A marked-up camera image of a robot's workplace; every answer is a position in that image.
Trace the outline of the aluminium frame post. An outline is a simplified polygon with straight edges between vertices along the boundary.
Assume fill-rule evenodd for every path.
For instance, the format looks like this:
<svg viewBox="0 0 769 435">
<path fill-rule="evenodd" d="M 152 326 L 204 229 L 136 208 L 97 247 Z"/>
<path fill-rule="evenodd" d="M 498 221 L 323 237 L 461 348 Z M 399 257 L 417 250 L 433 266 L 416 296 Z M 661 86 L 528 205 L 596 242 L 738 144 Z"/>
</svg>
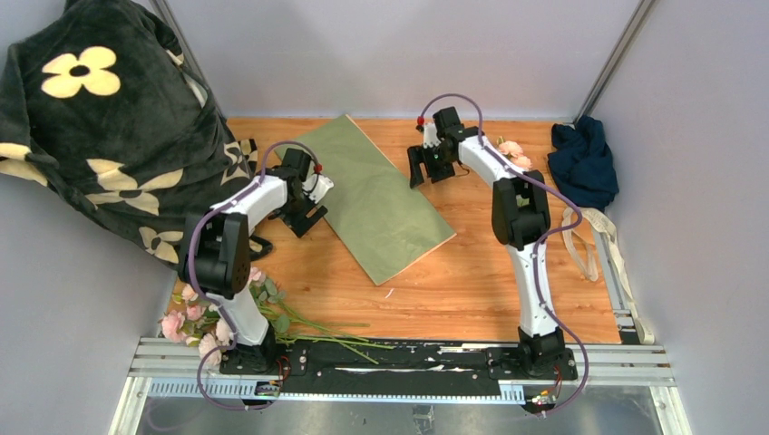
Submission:
<svg viewBox="0 0 769 435">
<path fill-rule="evenodd" d="M 180 48 L 184 54 L 184 64 L 193 72 L 196 80 L 206 89 L 206 94 L 209 97 L 209 100 L 214 104 L 217 114 L 220 117 L 225 118 L 224 113 L 219 106 L 219 102 L 217 101 L 213 90 L 211 90 L 209 83 L 206 80 L 205 74 L 201 70 L 199 63 L 193 51 L 191 50 L 189 42 L 187 41 L 187 38 L 185 37 L 180 24 L 177 21 L 172 8 L 170 7 L 170 3 L 166 0 L 150 0 L 149 3 L 151 4 L 154 13 L 176 35 L 180 44 Z"/>
<path fill-rule="evenodd" d="M 602 66 L 598 77 L 593 82 L 586 99 L 580 105 L 577 114 L 574 116 L 574 122 L 585 115 L 590 115 L 594 111 L 601 96 L 608 88 L 614 74 L 628 54 L 632 44 L 636 40 L 639 32 L 643 29 L 648 17 L 656 5 L 657 0 L 640 0 L 637 2 L 633 13 Z"/>
</svg>

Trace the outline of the small pink flower sprig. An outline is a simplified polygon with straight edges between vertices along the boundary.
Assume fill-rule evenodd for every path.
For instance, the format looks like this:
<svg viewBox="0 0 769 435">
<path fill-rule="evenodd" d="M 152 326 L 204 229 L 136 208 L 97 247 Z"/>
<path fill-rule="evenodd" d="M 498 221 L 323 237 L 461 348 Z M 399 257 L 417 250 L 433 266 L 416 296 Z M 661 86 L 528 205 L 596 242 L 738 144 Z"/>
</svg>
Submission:
<svg viewBox="0 0 769 435">
<path fill-rule="evenodd" d="M 533 168 L 531 159 L 524 153 L 522 146 L 518 142 L 505 140 L 503 137 L 500 137 L 497 139 L 497 150 L 513 165 L 521 168 L 523 171 L 529 171 Z"/>
</svg>

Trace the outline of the navy blue cloth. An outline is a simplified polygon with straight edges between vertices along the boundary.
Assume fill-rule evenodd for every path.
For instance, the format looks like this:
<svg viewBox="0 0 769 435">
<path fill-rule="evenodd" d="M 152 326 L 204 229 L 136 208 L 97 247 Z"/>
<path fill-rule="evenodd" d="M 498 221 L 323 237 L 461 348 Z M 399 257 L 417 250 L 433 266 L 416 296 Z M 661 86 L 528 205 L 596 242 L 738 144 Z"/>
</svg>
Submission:
<svg viewBox="0 0 769 435">
<path fill-rule="evenodd" d="M 550 136 L 548 167 L 559 191 L 581 208 L 605 211 L 619 186 L 603 123 L 584 115 L 571 126 L 553 125 Z"/>
</svg>

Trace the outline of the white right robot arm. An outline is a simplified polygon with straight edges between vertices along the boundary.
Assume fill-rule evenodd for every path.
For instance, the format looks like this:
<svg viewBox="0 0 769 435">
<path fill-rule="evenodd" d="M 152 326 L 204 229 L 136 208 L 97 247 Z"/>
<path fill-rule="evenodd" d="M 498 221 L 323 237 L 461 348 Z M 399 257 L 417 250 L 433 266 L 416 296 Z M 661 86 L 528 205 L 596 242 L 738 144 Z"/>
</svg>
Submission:
<svg viewBox="0 0 769 435">
<path fill-rule="evenodd" d="M 543 176 L 514 165 L 480 128 L 465 126 L 453 107 L 437 111 L 431 121 L 418 117 L 415 128 L 423 141 L 407 150 L 412 188 L 454 176 L 457 164 L 491 188 L 492 232 L 511 257 L 521 302 L 516 359 L 523 374 L 542 377 L 566 351 L 546 271 L 551 219 Z"/>
</svg>

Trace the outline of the left aluminium frame post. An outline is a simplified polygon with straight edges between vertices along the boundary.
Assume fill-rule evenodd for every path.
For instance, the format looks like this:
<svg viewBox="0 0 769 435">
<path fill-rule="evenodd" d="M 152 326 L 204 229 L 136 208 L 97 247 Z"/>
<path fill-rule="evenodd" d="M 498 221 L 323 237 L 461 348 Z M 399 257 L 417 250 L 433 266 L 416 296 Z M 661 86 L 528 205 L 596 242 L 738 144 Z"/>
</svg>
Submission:
<svg viewBox="0 0 769 435">
<path fill-rule="evenodd" d="M 172 8 L 170 7 L 170 3 L 166 0 L 150 0 L 149 3 L 151 4 L 154 13 L 176 35 L 180 44 L 180 48 L 184 54 L 184 64 L 193 72 L 196 80 L 206 89 L 206 94 L 209 97 L 209 100 L 214 104 L 217 114 L 220 117 L 225 118 L 224 113 L 219 106 L 219 102 L 217 101 L 213 90 L 211 90 L 209 83 L 206 80 L 205 74 L 201 70 L 199 63 L 193 51 L 191 50 L 189 42 L 187 41 L 187 38 L 185 37 L 180 24 L 177 21 Z"/>
</svg>

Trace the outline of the black and aluminium base rail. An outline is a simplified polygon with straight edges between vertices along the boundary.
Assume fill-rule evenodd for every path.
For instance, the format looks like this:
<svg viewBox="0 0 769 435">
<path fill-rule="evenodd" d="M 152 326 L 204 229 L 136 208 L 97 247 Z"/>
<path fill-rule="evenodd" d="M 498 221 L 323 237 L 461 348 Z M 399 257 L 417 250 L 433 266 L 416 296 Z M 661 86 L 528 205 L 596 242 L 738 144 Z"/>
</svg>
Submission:
<svg viewBox="0 0 769 435">
<path fill-rule="evenodd" d="M 535 359 L 516 343 L 310 337 L 281 344 L 272 361 L 231 350 L 215 368 L 203 366 L 194 349 L 143 338 L 110 433 L 137 433 L 151 405 L 172 398 L 224 401 L 236 409 L 273 400 L 518 405 L 544 418 L 604 387 L 646 391 L 663 433 L 691 431 L 667 354 L 657 345 L 570 344 L 558 356 Z"/>
</svg>

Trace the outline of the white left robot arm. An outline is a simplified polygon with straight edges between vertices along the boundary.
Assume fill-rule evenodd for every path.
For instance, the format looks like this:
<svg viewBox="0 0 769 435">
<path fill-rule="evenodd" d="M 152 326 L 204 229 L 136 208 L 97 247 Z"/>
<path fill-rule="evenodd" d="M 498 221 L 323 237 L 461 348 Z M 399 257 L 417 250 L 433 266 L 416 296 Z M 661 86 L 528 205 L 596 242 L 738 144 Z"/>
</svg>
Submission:
<svg viewBox="0 0 769 435">
<path fill-rule="evenodd" d="M 275 332 L 248 288 L 249 241 L 258 223 L 279 218 L 302 237 L 327 210 L 320 201 L 334 186 L 306 145 L 284 141 L 280 165 L 262 166 L 233 196 L 185 220 L 179 278 L 216 307 L 228 326 L 220 342 L 227 363 L 256 374 L 277 365 Z"/>
</svg>

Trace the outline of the dark floral fleece blanket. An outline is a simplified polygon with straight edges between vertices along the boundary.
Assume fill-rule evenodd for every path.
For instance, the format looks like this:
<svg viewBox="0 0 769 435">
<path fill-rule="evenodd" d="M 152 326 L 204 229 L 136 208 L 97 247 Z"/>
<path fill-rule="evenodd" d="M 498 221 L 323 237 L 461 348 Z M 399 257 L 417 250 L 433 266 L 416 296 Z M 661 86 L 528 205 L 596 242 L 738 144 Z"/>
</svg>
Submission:
<svg viewBox="0 0 769 435">
<path fill-rule="evenodd" d="M 36 182 L 165 266 L 186 216 L 253 178 L 176 34 L 133 1 L 69 1 L 9 46 L 1 75 L 1 170 Z"/>
</svg>

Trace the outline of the right aluminium frame post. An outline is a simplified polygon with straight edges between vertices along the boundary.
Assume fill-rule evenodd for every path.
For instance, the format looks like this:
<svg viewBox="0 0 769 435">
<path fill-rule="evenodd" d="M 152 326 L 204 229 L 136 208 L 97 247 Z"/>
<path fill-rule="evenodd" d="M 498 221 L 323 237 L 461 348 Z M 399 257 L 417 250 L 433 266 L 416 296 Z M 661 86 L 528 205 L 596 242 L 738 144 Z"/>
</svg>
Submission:
<svg viewBox="0 0 769 435">
<path fill-rule="evenodd" d="M 577 114 L 574 116 L 574 122 L 585 115 L 590 115 L 594 111 L 601 96 L 608 88 L 614 74 L 628 54 L 632 44 L 636 40 L 639 32 L 643 29 L 648 17 L 656 5 L 657 0 L 640 0 L 637 2 L 633 13 L 602 66 L 598 77 L 593 82 L 586 99 L 580 105 Z"/>
</svg>

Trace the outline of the pink fake flower bunch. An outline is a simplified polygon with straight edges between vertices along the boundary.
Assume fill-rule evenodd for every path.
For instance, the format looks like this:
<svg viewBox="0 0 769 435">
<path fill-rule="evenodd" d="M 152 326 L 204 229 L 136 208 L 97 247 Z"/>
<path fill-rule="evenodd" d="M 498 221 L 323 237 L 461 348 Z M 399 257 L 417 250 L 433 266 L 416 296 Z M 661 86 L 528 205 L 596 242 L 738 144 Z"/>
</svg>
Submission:
<svg viewBox="0 0 769 435">
<path fill-rule="evenodd" d="M 345 332 L 342 324 L 323 324 L 306 318 L 285 302 L 286 291 L 281 285 L 255 266 L 251 268 L 246 289 L 250 292 L 246 307 L 257 309 L 260 318 L 267 322 L 264 344 L 272 338 L 283 345 L 303 340 L 334 343 L 374 364 L 378 361 L 366 356 L 364 350 L 393 348 Z M 159 324 L 161 337 L 196 349 L 206 368 L 219 368 L 246 354 L 235 347 L 235 340 L 243 338 L 245 333 L 242 330 L 235 333 L 222 319 L 218 307 L 202 299 L 189 284 L 172 293 L 170 309 L 161 316 Z"/>
</svg>

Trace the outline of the green and peach wrapping paper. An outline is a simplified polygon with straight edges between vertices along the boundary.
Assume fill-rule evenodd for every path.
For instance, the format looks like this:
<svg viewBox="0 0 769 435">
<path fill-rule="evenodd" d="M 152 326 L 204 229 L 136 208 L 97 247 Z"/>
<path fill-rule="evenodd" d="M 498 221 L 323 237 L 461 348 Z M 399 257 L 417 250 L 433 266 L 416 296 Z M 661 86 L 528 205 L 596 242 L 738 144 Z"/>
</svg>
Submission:
<svg viewBox="0 0 769 435">
<path fill-rule="evenodd" d="M 428 256 L 455 237 L 455 230 L 428 198 L 409 187 L 360 123 L 334 119 L 277 119 L 282 139 L 306 144 L 335 183 L 318 236 L 282 240 L 277 257 L 298 279 L 324 269 L 340 271 L 356 262 L 374 285 L 425 285 Z"/>
</svg>

